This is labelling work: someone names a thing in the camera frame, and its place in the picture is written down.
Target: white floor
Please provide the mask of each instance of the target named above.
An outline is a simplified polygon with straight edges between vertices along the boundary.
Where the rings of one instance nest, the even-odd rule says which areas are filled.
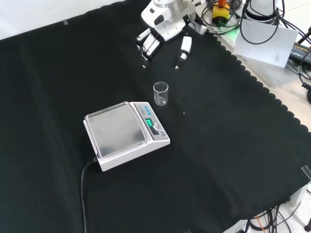
[[[282,204],[280,206],[279,212],[285,217],[288,218],[293,211],[295,210],[295,207],[292,207],[289,202]],[[305,225],[307,225],[307,223],[309,222],[311,218],[311,195],[306,192],[304,194],[304,197],[301,201],[300,206],[298,207],[298,209],[295,211],[294,215],[292,217],[290,217],[287,220],[287,223],[289,225],[289,227],[291,228],[292,233],[306,233],[306,231],[304,230]],[[266,224],[266,218],[261,217],[260,222],[263,226],[267,225]],[[277,217],[277,222],[280,223],[282,221],[281,217]],[[256,226],[259,227],[258,221],[257,220],[252,220],[252,223]],[[251,230],[249,231],[249,233],[255,233],[255,230]],[[286,227],[285,223],[282,223],[280,225],[278,225],[277,227],[277,232],[278,233],[287,233],[288,228]]]

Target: black cable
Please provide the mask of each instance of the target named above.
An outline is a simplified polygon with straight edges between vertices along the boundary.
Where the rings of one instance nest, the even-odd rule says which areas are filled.
[[[285,66],[288,70],[290,70],[291,72],[293,72],[294,74],[298,74],[297,73],[297,70],[295,69],[295,67],[290,63],[290,62],[287,62],[287,64],[289,64],[294,70],[290,69],[288,66]]]
[[[272,219],[273,219],[273,215],[272,215],[271,209],[268,209],[267,212],[268,212],[268,215],[269,215],[269,218],[270,218],[270,222],[268,222],[268,225],[267,225],[267,226],[262,227],[262,228],[264,228],[265,230],[269,229],[269,228],[272,226],[272,224],[274,223],[274,221],[275,221],[275,219],[272,220]],[[255,226],[252,222],[250,222],[250,226],[251,226],[251,228],[254,229],[255,231],[262,231],[262,228],[261,228],[261,227]]]
[[[311,81],[311,76],[305,71],[304,67],[301,67],[301,69],[308,76],[308,79]]]
[[[308,53],[306,53],[306,55],[302,58],[301,62],[300,62],[300,65],[298,66],[298,76],[299,76],[299,79],[300,81],[302,82],[302,87],[309,90],[311,89],[311,85],[307,84],[306,82],[302,81],[302,78],[301,77],[304,77],[305,79],[307,80],[310,80],[308,77],[304,76],[300,70],[303,66],[303,61],[305,60],[305,58],[311,53],[311,51],[309,51]]]
[[[310,45],[311,45],[311,39],[297,26],[295,26],[294,24],[292,24],[291,22],[287,21],[286,19],[282,18],[281,19],[282,23],[284,24],[284,26],[289,26],[290,28],[299,31],[299,35],[301,35]]]
[[[226,23],[225,24],[222,24],[222,25],[213,25],[213,24],[210,24],[210,23],[207,23],[206,20],[204,19],[204,15],[213,7],[213,6],[217,6],[219,8],[224,8],[224,9],[227,9],[231,16],[228,20],[228,22],[232,19],[232,17],[234,16],[236,19],[237,19],[237,23],[234,24],[234,25],[230,25],[230,26],[227,26]],[[228,31],[225,31],[225,32],[222,32],[222,33],[211,33],[209,32],[210,34],[212,35],[224,35],[224,34],[227,34],[229,32],[232,32],[234,30],[236,30],[237,28],[239,28],[239,23],[240,23],[240,16],[235,12],[235,9],[236,9],[236,4],[234,4],[232,6],[233,10],[227,8],[227,7],[223,7],[223,6],[219,6],[219,5],[216,5],[214,3],[208,5],[207,7],[205,7],[202,11],[202,14],[201,14],[201,19],[204,21],[204,23],[206,23],[207,25],[211,26],[211,27],[227,27],[227,28],[233,28],[231,30],[228,30]]]
[[[207,23],[204,19],[204,15],[213,7],[213,6],[217,6],[219,8],[224,8],[224,9],[227,9],[230,13],[231,13],[231,16],[230,18],[228,19],[228,22],[232,19],[232,17],[234,16],[236,19],[237,19],[237,23],[234,24],[234,25],[230,25],[230,26],[227,26],[226,23],[223,23],[223,24],[220,24],[220,25],[215,25],[215,24],[210,24],[210,23]],[[216,5],[216,4],[211,4],[211,5],[208,5],[207,7],[205,7],[202,11],[202,14],[201,14],[201,19],[204,21],[204,23],[206,23],[208,26],[211,26],[211,27],[226,27],[226,28],[233,28],[233,27],[236,27],[239,25],[240,23],[240,16],[235,12],[235,6],[233,7],[233,10],[227,8],[227,7],[224,7],[224,6],[219,6],[219,5]]]
[[[267,215],[267,217],[268,217],[268,223],[267,224],[269,224],[269,222],[270,222],[270,215]]]
[[[265,215],[267,215],[268,214],[268,212],[267,211],[265,211],[265,213],[263,213],[262,215],[259,215],[259,216],[257,216],[257,217],[262,217],[262,216],[265,216]]]
[[[290,228],[290,226],[288,225],[288,223],[287,223],[287,221],[285,220],[285,218],[283,217],[283,215],[279,212],[279,214],[281,215],[281,218],[284,220],[284,222],[285,222],[285,224],[286,224],[286,226],[287,226],[287,228],[288,228],[288,231],[290,232],[290,233],[292,233],[292,231],[291,231],[291,228]]]
[[[247,223],[246,223],[246,227],[245,227],[244,233],[247,233],[250,223],[251,223],[251,220],[249,219],[249,220],[247,221]]]
[[[92,161],[87,162],[85,167],[82,170],[81,174],[81,204],[82,204],[82,213],[83,213],[83,227],[84,227],[84,233],[86,233],[86,213],[85,213],[85,208],[84,208],[84,196],[83,196],[83,178],[84,178],[84,172],[85,170],[93,163],[95,163],[96,158],[94,158]]]
[[[276,29],[274,30],[273,34],[268,39],[266,39],[265,41],[259,42],[259,43],[254,43],[254,42],[249,41],[248,39],[245,38],[245,36],[244,36],[244,34],[242,32],[242,21],[243,21],[244,16],[245,16],[245,13],[243,13],[242,17],[241,17],[240,33],[241,33],[241,36],[243,37],[243,39],[247,43],[252,44],[252,45],[261,45],[261,44],[264,44],[264,43],[268,42],[269,40],[271,40],[273,38],[273,36],[276,34],[276,31],[277,31],[278,26],[279,26],[279,20],[275,18],[277,20]]]
[[[277,224],[276,224],[276,221],[277,221],[277,214],[278,214],[279,208],[280,208],[280,205],[278,205],[278,206],[276,207],[276,218],[275,218],[275,220],[274,220],[275,225],[272,224],[272,232],[273,232],[273,228],[274,228],[275,233],[277,233]]]
[[[268,42],[269,40],[271,40],[273,38],[273,36],[276,34],[277,32],[277,29],[278,29],[278,26],[280,24],[280,18],[283,18],[284,17],[284,12],[283,12],[283,15],[280,16],[280,14],[277,12],[277,9],[275,8],[275,0],[273,0],[273,14],[271,16],[274,16],[274,21],[276,21],[276,29],[275,31],[273,32],[273,34],[268,38],[266,39],[265,41],[262,41],[262,42],[259,42],[259,43],[254,43],[254,42],[251,42],[249,40],[247,40],[243,34],[243,31],[242,31],[242,22],[243,22],[243,19],[245,18],[245,14],[246,14],[246,9],[248,7],[248,5],[251,5],[251,0],[250,1],[246,1],[245,5],[244,5],[244,8],[243,8],[243,12],[242,12],[242,16],[241,16],[241,24],[240,24],[240,33],[241,33],[241,36],[243,37],[243,39],[248,42],[249,44],[252,44],[252,45],[261,45],[261,44],[264,44],[266,42]],[[284,0],[282,0],[282,7],[283,7],[283,11],[285,11],[285,2]],[[265,16],[257,11],[255,11],[257,14],[261,15],[261,16]]]
[[[288,220],[291,216],[293,216],[294,213],[296,212],[296,210],[298,209],[298,207],[300,206],[300,204],[301,204],[301,202],[300,202],[299,205],[296,207],[296,209],[293,211],[293,213],[292,213],[287,219],[285,219],[285,220],[281,221],[279,224],[277,224],[277,226],[280,225],[281,223],[285,222],[286,220]]]

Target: black tablecloth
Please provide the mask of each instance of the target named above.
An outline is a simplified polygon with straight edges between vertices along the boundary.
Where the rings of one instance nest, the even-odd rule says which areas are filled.
[[[127,0],[0,42],[0,232],[82,232],[79,180],[94,151],[85,115],[148,101],[171,144],[86,174],[92,233],[220,233],[306,184],[307,128],[215,37],[193,31],[143,69],[148,1]],[[153,102],[153,83],[169,102]]]

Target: electronic device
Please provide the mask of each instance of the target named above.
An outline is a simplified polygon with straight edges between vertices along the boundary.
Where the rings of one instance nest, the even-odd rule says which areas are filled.
[[[170,144],[147,102],[123,102],[83,121],[102,171]]]
[[[300,63],[302,61],[303,57],[310,51],[311,51],[310,48],[303,46],[303,45],[300,45],[298,43],[295,43],[294,47],[291,51],[291,55],[290,55],[289,59],[291,59],[297,63]],[[303,60],[303,65],[311,66],[311,54],[308,54],[305,57],[305,59]]]

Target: green digital display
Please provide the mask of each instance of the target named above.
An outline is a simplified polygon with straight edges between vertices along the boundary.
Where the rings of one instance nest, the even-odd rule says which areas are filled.
[[[152,122],[150,118],[146,118],[145,121],[149,127],[153,127],[154,123]]]

